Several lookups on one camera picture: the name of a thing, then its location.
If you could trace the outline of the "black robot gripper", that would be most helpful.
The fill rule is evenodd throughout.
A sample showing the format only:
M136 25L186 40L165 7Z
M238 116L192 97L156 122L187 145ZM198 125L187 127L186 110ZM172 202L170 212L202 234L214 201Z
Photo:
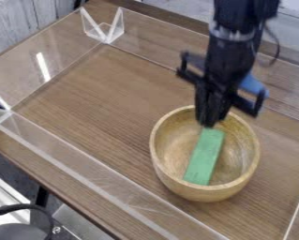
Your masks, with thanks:
M236 107L256 117L268 95L266 87L255 80L247 87L256 100L238 96L244 80L251 79L250 71L255 62L262 33L244 41L234 41L210 35L206 55L180 52L180 66L176 75L195 87L195 119L202 126L214 126Z

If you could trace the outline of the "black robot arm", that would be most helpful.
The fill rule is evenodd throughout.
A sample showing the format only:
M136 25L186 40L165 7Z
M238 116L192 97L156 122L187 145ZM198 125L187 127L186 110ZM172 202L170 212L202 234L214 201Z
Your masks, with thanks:
M251 75L279 0L214 0L207 53L180 54L176 75L195 87L195 119L211 128L238 108L255 117L270 90Z

